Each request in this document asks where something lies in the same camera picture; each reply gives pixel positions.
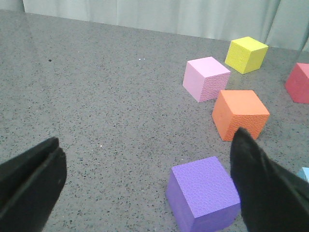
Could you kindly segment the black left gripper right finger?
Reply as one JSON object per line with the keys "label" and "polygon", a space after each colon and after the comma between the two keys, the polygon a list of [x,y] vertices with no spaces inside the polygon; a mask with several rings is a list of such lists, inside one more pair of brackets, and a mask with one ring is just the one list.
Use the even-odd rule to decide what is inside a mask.
{"label": "black left gripper right finger", "polygon": [[245,128],[235,132],[230,174],[250,232],[307,232],[309,184],[272,161]]}

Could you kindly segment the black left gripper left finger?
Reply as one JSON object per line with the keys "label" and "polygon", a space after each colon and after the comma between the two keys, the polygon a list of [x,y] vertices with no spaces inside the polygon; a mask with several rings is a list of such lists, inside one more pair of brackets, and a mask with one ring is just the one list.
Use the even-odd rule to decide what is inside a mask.
{"label": "black left gripper left finger", "polygon": [[40,232],[67,178],[66,154],[51,137],[0,165],[0,230]]}

